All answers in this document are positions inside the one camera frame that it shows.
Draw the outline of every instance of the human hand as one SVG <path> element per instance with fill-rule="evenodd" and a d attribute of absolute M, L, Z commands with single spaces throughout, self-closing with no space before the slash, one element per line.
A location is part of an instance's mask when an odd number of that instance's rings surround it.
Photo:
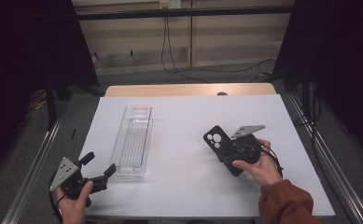
<path fill-rule="evenodd" d="M 263 145 L 263 150 L 270 152 L 269 148 L 271 147 L 271 143 L 269 141 L 259 138 L 257 138 L 257 140 Z M 275 184 L 283 180 L 273 159 L 263 152 L 260 153 L 259 161 L 254 164 L 249 164 L 245 161 L 234 161 L 232 165 L 246 170 L 261 186 Z"/>
<path fill-rule="evenodd" d="M 61 188 L 56 188 L 56 198 L 60 200 L 58 206 L 62 212 L 63 224 L 82 224 L 85 223 L 85 203 L 88 199 L 93 182 L 88 181 L 82 188 L 77 200 L 72 200 L 64 196 L 64 191 Z"/>

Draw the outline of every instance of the metal frame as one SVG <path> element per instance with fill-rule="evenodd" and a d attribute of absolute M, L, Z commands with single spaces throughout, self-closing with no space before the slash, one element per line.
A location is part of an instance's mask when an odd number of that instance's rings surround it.
<path fill-rule="evenodd" d="M 313 125 L 309 123 L 308 119 L 304 116 L 304 111 L 301 107 L 301 102 L 296 93 L 290 93 L 289 97 L 291 99 L 292 104 L 295 106 L 295 110 L 298 112 L 301 121 L 305 124 L 306 131 L 310 136 L 312 136 Z M 334 178 L 336 184 L 338 185 L 340 191 L 343 194 L 344 199 L 347 201 L 351 210 L 353 211 L 358 223 L 363 224 L 363 202 L 360 197 L 348 181 L 347 177 L 344 175 L 341 167 L 336 162 L 335 158 L 332 156 L 327 144 L 324 142 L 321 134 L 317 129 L 314 130 L 314 138 L 315 145 L 317 147 L 320 156 L 322 157 L 324 163 L 329 169 L 332 177 Z"/>
<path fill-rule="evenodd" d="M 61 112 L 59 117 L 57 118 L 56 122 L 53 124 L 53 127 L 47 131 L 45 135 L 44 141 L 39 148 L 35 159 L 33 161 L 32 166 L 30 167 L 29 172 L 27 173 L 21 187 L 16 194 L 15 199 L 12 202 L 12 205 L 9 207 L 6 216 L 3 219 L 3 224 L 8 223 L 18 223 L 19 219 L 21 218 L 21 214 L 23 212 L 24 206 L 29 199 L 30 193 L 33 190 L 33 186 L 35 181 L 38 178 L 38 174 L 41 171 L 42 165 L 49 153 L 50 147 L 56 137 L 56 134 L 59 130 L 60 124 L 63 119 L 63 115 L 65 114 L 67 104 L 61 106 Z"/>
<path fill-rule="evenodd" d="M 77 13 L 77 19 L 79 21 L 96 21 L 96 20 L 162 18 L 162 17 L 276 14 L 276 13 L 291 13 L 294 10 L 295 8 L 293 6 L 153 9 L 153 10 L 136 10 L 136 11 L 83 12 L 83 13 Z"/>

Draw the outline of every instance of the white tabletop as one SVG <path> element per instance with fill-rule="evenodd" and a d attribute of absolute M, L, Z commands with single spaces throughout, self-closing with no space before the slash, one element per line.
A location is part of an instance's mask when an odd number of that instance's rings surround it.
<path fill-rule="evenodd" d="M 126 105 L 152 105 L 153 129 L 146 175 L 120 179 L 91 195 L 88 216 L 143 218 L 258 217 L 260 187 L 243 172 L 234 177 L 218 161 L 203 135 L 219 125 L 229 136 L 243 125 L 265 125 L 256 137 L 272 142 L 284 178 L 309 191 L 315 216 L 334 211 L 279 95 L 101 98 L 81 157 L 86 177 L 109 166 Z"/>

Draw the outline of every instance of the transparent plastic tray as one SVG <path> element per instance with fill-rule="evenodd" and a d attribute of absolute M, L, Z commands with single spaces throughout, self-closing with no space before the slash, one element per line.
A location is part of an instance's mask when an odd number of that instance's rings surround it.
<path fill-rule="evenodd" d="M 117 166 L 117 176 L 144 176 L 152 130 L 151 110 L 150 105 L 126 106 L 110 162 Z"/>

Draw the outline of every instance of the cable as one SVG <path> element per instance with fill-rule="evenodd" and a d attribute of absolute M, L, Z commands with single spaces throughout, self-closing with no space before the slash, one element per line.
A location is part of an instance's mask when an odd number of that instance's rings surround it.
<path fill-rule="evenodd" d="M 315 108 L 316 102 L 318 102 L 318 116 L 315 114 L 316 113 L 316 108 Z M 341 200 L 340 200 L 339 195 L 337 194 L 337 192 L 333 188 L 332 184 L 329 182 L 329 178 L 328 178 L 326 172 L 324 171 L 323 165 L 321 164 L 321 160 L 319 160 L 319 157 L 318 157 L 318 154 L 317 154 L 317 150 L 315 148 L 315 137 L 314 137 L 315 136 L 315 133 L 316 133 L 316 125 L 315 124 L 316 124 L 318 118 L 321 116 L 321 111 L 322 111 L 321 101 L 320 101 L 320 97 L 319 97 L 319 90 L 318 90 L 317 85 L 315 85 L 315 87 L 314 87 L 314 98 L 313 98 L 312 109 L 313 109 L 313 119 L 310 120 L 310 121 L 308 121 L 308 122 L 305 122 L 305 123 L 307 125 L 310 125 L 312 127 L 312 135 L 311 135 L 311 141 L 312 142 L 311 142 L 311 144 L 312 144 L 312 149 L 313 149 L 313 152 L 314 152 L 314 158 L 317 161 L 318 167 L 321 170 L 321 173 L 323 174 L 323 177 L 324 177 L 325 181 L 328 183 L 328 186 L 329 186 L 330 190 L 333 192 L 333 194 L 334 194 L 336 200 L 338 201 L 339 205 L 341 206 L 344 214 L 346 215 L 346 217 L 349 220 L 349 222 L 350 223 L 353 223 L 352 222 L 352 219 L 347 214 L 344 205 L 341 203 Z"/>
<path fill-rule="evenodd" d="M 263 149 L 261 150 L 261 152 L 269 155 L 273 159 L 274 163 L 276 163 L 276 167 L 277 167 L 277 170 L 280 173 L 280 176 L 283 178 L 283 170 L 284 170 L 284 168 L 281 167 L 280 161 L 277 158 L 276 154 L 274 153 L 274 151 L 270 147 L 267 147 L 267 146 L 263 146 L 263 147 L 266 147 L 267 149 L 269 149 L 269 152 L 266 151 L 266 150 L 263 150 Z"/>
<path fill-rule="evenodd" d="M 55 175 L 56 175 L 56 172 L 54 172 L 53 175 L 52 175 L 52 177 L 50 178 L 48 189 L 50 189 L 50 185 L 53 182 L 53 179 L 55 178 Z M 64 198 L 65 194 L 55 204 L 55 202 L 53 201 L 52 192 L 50 190 L 48 190 L 48 193 L 49 193 L 49 201 L 50 201 L 50 205 L 52 207 L 53 214 L 56 216 L 56 218 L 58 219 L 58 221 L 62 223 L 62 220 L 63 220 L 62 219 L 62 214 L 59 212 L 59 209 L 58 209 L 57 205 L 58 205 L 59 201 Z"/>
<path fill-rule="evenodd" d="M 252 66 L 247 67 L 247 68 L 239 69 L 239 70 L 216 70 L 216 69 L 204 69 L 204 68 L 191 68 L 191 69 L 182 69 L 182 70 L 178 69 L 178 68 L 175 67 L 175 62 L 174 62 L 174 58 L 173 58 L 172 45 L 171 45 L 171 41 L 170 41 L 170 26 L 169 26 L 169 20 L 168 20 L 167 17 L 164 18 L 164 23 L 165 23 L 165 26 L 164 26 L 163 45 L 162 45 L 162 49 L 161 49 L 161 65 L 162 65 L 163 69 L 165 71 L 169 72 L 169 73 L 177 73 L 182 77 L 191 78 L 191 79 L 199 80 L 199 81 L 202 81 L 202 82 L 210 83 L 209 81 L 203 80 L 203 79 L 200 79 L 200 78 L 185 76 L 185 75 L 181 74 L 181 72 L 189 72 L 190 71 L 190 72 L 238 73 L 238 72 L 245 72 L 245 71 L 248 71 L 248 70 L 251 70 L 251 69 L 257 67 L 258 68 L 257 76 L 249 81 L 249 82 L 253 82 L 254 80 L 256 80 L 258 78 L 259 71 L 260 71 L 260 66 L 263 63 L 276 62 L 275 59 L 266 59 L 266 60 L 263 60 L 263 61 L 255 64 L 255 65 L 252 65 Z M 167 42 L 168 42 L 168 46 L 169 46 L 170 56 L 171 56 L 173 68 L 174 68 L 175 71 L 167 69 L 164 66 L 164 63 L 163 63 L 163 53 L 164 53 L 164 46 L 165 46 L 165 43 L 166 43 L 166 35 L 167 35 Z"/>
<path fill-rule="evenodd" d="M 168 44 L 169 44 L 169 51 L 170 51 L 170 56 L 172 58 L 172 64 L 173 64 L 173 68 L 175 69 L 175 72 L 168 70 L 163 63 L 163 52 L 164 52 L 164 44 L 166 42 L 166 33 L 167 33 L 167 40 L 168 40 Z M 164 18 L 164 38 L 163 38 L 163 46 L 161 48 L 161 65 L 163 66 L 163 69 L 166 70 L 167 72 L 171 72 L 171 73 L 177 73 L 178 75 L 180 75 L 181 77 L 186 77 L 186 78 L 190 78 L 190 79 L 194 79 L 194 80 L 198 80 L 201 82 L 205 82 L 205 83 L 210 83 L 209 81 L 200 79 L 200 78 L 196 78 L 196 77 L 188 77 L 185 76 L 184 74 L 182 74 L 180 71 L 178 71 L 178 69 L 175 67 L 175 61 L 173 59 L 173 53 L 172 53 L 172 45 L 170 43 L 170 29 L 169 29 L 169 20 L 167 19 L 167 17 Z"/>

